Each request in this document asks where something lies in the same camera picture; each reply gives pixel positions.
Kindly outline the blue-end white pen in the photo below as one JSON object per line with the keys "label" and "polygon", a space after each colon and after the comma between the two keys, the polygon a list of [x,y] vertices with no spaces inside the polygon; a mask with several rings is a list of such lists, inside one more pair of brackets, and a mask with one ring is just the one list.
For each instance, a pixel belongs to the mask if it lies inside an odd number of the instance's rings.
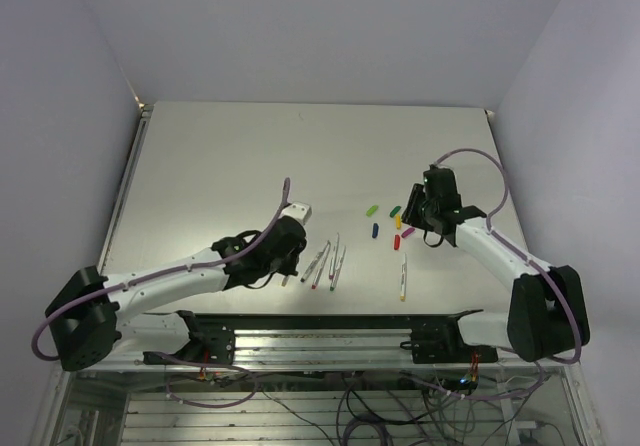
{"label": "blue-end white pen", "polygon": [[324,245],[324,247],[314,256],[314,258],[311,260],[311,262],[309,263],[309,265],[307,266],[307,268],[305,269],[304,273],[302,274],[302,276],[300,278],[300,282],[301,283],[305,283],[305,282],[308,281],[309,277],[311,276],[311,274],[316,269],[316,267],[319,264],[320,260],[326,254],[326,252],[329,249],[330,245],[331,245],[331,243],[329,241],[327,241],[326,244]]}

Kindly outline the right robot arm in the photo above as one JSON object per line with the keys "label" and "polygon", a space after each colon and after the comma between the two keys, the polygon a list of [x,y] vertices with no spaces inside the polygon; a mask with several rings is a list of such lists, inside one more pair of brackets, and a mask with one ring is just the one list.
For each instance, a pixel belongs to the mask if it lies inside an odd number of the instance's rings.
{"label": "right robot arm", "polygon": [[571,266],[529,255],[476,206],[465,206],[453,170],[432,164],[413,185],[402,222],[433,233],[479,262],[510,295],[506,313],[463,313],[440,339],[442,353],[459,362],[476,346],[508,350],[522,360],[577,362],[590,340],[581,278]]}

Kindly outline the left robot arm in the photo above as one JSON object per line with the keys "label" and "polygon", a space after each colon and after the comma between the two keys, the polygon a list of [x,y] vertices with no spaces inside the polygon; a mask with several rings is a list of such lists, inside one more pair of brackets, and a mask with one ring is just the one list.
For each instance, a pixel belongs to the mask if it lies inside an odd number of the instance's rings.
{"label": "left robot arm", "polygon": [[295,275],[309,213],[292,204],[253,239],[248,231],[226,237],[150,272],[108,278],[94,266],[77,271],[45,311],[57,360],[66,371],[87,368],[112,351],[117,328],[142,313],[198,294],[253,289],[275,274]]}

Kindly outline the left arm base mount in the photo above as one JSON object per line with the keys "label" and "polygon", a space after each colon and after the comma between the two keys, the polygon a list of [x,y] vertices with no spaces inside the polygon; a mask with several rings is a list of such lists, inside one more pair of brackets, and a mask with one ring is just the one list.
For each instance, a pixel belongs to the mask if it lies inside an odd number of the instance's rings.
{"label": "left arm base mount", "polygon": [[145,365],[228,366],[233,363],[236,336],[230,326],[211,315],[198,315],[186,310],[179,310],[175,316],[177,325],[186,329],[186,333],[174,328],[179,334],[176,348],[157,346],[144,351]]}

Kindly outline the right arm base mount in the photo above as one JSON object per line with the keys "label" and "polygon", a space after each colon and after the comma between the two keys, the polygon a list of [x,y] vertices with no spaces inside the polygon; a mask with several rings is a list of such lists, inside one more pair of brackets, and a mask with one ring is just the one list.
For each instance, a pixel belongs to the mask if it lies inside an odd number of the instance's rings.
{"label": "right arm base mount", "polygon": [[400,348],[411,353],[414,364],[467,363],[476,353],[461,336],[459,321],[478,313],[466,310],[450,315],[411,315],[407,317],[409,339]]}

